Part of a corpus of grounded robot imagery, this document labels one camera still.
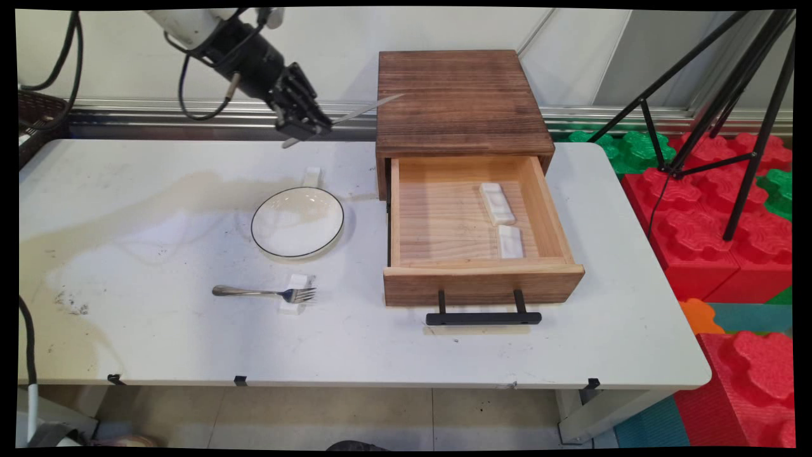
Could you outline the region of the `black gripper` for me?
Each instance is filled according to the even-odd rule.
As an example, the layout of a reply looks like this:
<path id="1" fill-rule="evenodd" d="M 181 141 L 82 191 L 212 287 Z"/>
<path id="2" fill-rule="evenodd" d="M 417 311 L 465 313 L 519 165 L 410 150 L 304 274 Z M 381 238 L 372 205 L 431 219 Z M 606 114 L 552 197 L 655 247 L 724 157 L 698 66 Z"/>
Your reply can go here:
<path id="1" fill-rule="evenodd" d="M 288 139 L 308 141 L 332 132 L 333 122 L 317 102 L 317 93 L 298 63 L 284 56 L 261 35 L 279 26 L 278 18 L 258 18 L 256 25 L 240 18 L 220 18 L 203 41 L 203 62 L 231 80 L 246 95 L 275 106 L 275 128 Z"/>

